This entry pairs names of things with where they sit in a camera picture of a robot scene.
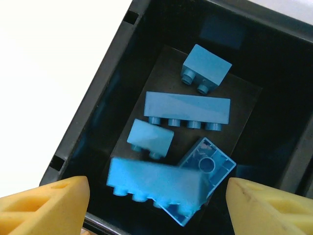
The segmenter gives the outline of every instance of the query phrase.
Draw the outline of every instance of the white table surface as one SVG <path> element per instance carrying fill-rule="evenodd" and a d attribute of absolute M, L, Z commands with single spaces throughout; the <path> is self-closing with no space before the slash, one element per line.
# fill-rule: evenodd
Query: white table surface
<path fill-rule="evenodd" d="M 253 0 L 313 24 L 312 0 Z M 131 0 L 0 1 L 0 197 L 37 187 Z"/>

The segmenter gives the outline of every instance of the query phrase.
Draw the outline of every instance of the lego stud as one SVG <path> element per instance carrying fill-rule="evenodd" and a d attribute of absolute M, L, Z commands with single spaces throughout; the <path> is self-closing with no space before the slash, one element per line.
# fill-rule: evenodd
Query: lego stud
<path fill-rule="evenodd" d="M 157 153 L 149 153 L 149 157 L 154 159 L 154 160 L 160 160 L 160 158 L 162 157 L 161 155 L 157 154 Z"/>
<path fill-rule="evenodd" d="M 169 126 L 180 126 L 180 120 L 179 119 L 168 119 L 168 125 Z"/>
<path fill-rule="evenodd" d="M 201 128 L 201 122 L 200 121 L 188 121 L 187 127 L 188 128 L 194 128 L 194 129 L 200 129 Z"/>
<path fill-rule="evenodd" d="M 133 194 L 133 200 L 136 202 L 145 202 L 147 201 L 147 195 L 141 192 L 135 193 Z"/>
<path fill-rule="evenodd" d="M 202 158 L 199 162 L 199 169 L 204 173 L 211 173 L 215 169 L 215 162 L 212 158 Z"/>
<path fill-rule="evenodd" d="M 185 72 L 182 75 L 181 81 L 183 83 L 185 83 L 186 85 L 191 85 L 191 83 L 194 80 L 195 76 L 196 76 L 196 74 L 193 71 L 191 71 L 189 69 L 186 69 Z"/>
<path fill-rule="evenodd" d="M 208 122 L 207 124 L 205 124 L 205 129 L 208 131 L 221 131 L 222 130 L 222 124 Z"/>
<path fill-rule="evenodd" d="M 136 152 L 141 152 L 142 148 L 140 148 L 138 145 L 133 145 L 132 144 L 132 150 Z"/>
<path fill-rule="evenodd" d="M 190 217 L 192 215 L 193 209 L 190 206 L 186 206 L 184 204 L 180 204 L 178 206 L 178 212 L 181 215 L 184 215 L 186 217 Z"/>
<path fill-rule="evenodd" d="M 160 125 L 161 119 L 159 117 L 149 117 L 149 123 L 154 125 Z"/>
<path fill-rule="evenodd" d="M 113 190 L 113 194 L 116 196 L 126 196 L 127 190 L 115 187 Z"/>
<path fill-rule="evenodd" d="M 201 94 L 207 94 L 209 92 L 209 88 L 204 85 L 204 84 L 200 84 L 197 88 L 198 92 L 200 92 Z"/>

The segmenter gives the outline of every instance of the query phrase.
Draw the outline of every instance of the black plastic bin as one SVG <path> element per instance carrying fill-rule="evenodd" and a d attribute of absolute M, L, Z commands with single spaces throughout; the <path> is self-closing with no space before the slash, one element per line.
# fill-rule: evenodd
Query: black plastic bin
<path fill-rule="evenodd" d="M 313 27 L 246 0 L 134 0 L 41 181 L 88 177 L 87 229 L 233 234 L 227 179 L 185 227 L 151 200 L 117 197 L 106 186 L 112 156 L 151 161 L 126 143 L 134 118 L 146 120 L 145 92 L 197 94 L 179 75 L 194 44 L 233 64 L 209 94 L 231 98 L 230 124 L 221 132 L 172 128 L 161 162 L 176 165 L 205 136 L 238 164 L 231 176 L 306 193 L 313 168 Z"/>

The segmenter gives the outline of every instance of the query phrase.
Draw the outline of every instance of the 2x2 lego brick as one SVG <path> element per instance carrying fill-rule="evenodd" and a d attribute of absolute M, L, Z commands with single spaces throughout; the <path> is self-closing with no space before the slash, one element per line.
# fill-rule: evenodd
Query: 2x2 lego brick
<path fill-rule="evenodd" d="M 206 197 L 213 193 L 216 187 L 232 171 L 236 163 L 215 146 L 208 138 L 201 138 L 186 153 L 179 163 L 182 169 L 199 170 L 205 175 L 208 185 Z M 184 226 L 193 214 L 186 216 L 181 214 L 175 205 L 161 206 L 176 222 Z"/>
<path fill-rule="evenodd" d="M 180 214 L 190 216 L 206 201 L 208 185 L 202 172 L 175 166 L 114 157 L 107 185 L 118 196 L 133 194 L 133 200 L 151 198 L 163 207 L 178 205 Z"/>
<path fill-rule="evenodd" d="M 173 136 L 174 132 L 171 130 L 135 119 L 127 142 L 134 151 L 149 150 L 149 156 L 157 160 L 166 156 Z"/>
<path fill-rule="evenodd" d="M 207 94 L 223 81 L 231 63 L 195 44 L 181 70 L 182 82 L 191 85 L 198 84 L 197 90 Z"/>
<path fill-rule="evenodd" d="M 185 94 L 146 92 L 144 116 L 152 124 L 160 124 L 161 118 L 168 119 L 168 125 L 180 126 L 187 120 L 187 127 L 220 131 L 222 124 L 229 123 L 230 99 Z"/>

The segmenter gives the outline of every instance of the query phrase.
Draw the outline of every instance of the blue lego brick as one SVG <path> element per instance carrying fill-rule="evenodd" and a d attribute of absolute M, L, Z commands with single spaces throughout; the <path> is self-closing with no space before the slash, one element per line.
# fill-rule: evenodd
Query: blue lego brick
<path fill-rule="evenodd" d="M 189 216 L 206 202 L 209 185 L 198 170 L 114 157 L 107 185 L 117 196 L 133 194 L 133 200 L 151 198 L 158 205 L 177 205 L 180 214 Z"/>
<path fill-rule="evenodd" d="M 229 123 L 230 99 L 197 95 L 146 92 L 144 116 L 152 124 L 160 124 L 168 118 L 168 125 L 180 126 L 187 120 L 187 127 L 221 131 L 222 124 Z"/>
<path fill-rule="evenodd" d="M 166 156 L 173 136 L 173 131 L 135 119 L 127 143 L 134 151 L 149 150 L 149 156 L 158 160 Z"/>
<path fill-rule="evenodd" d="M 198 92 L 207 94 L 217 88 L 228 73 L 231 63 L 195 44 L 183 63 L 182 82 L 198 85 Z"/>
<path fill-rule="evenodd" d="M 235 166 L 236 163 L 208 138 L 200 139 L 179 163 L 179 167 L 200 170 L 204 173 L 206 183 L 209 185 L 207 198 Z M 193 216 L 193 214 L 182 215 L 173 205 L 161 207 L 181 226 L 185 226 Z"/>

